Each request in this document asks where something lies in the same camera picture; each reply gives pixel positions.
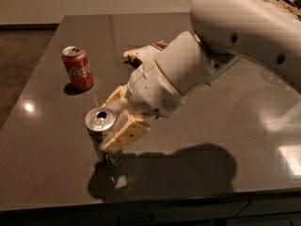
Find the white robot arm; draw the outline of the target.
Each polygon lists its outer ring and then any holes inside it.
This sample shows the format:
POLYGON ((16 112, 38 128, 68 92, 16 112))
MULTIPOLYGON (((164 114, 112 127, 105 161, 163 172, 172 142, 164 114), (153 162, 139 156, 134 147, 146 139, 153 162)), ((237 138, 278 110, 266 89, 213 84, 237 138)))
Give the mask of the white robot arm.
POLYGON ((128 83, 104 107, 117 117, 100 150, 114 153, 143 137, 152 120, 179 109, 196 86, 228 70, 235 57, 254 60, 301 87, 301 27, 293 9, 271 0, 193 0, 192 28, 154 57, 141 57, 128 83))

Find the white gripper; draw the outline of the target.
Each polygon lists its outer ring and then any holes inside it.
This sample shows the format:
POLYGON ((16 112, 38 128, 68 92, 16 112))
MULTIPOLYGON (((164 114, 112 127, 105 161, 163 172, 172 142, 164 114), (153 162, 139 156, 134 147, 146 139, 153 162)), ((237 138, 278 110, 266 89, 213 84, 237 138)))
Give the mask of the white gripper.
POLYGON ((184 98, 158 66, 152 61, 145 61, 133 71, 127 86, 117 87, 103 103, 104 108, 122 111, 99 145, 103 152, 121 151, 151 130, 147 116, 124 110, 129 106, 128 99, 137 112, 156 118, 167 118, 184 104, 184 98))

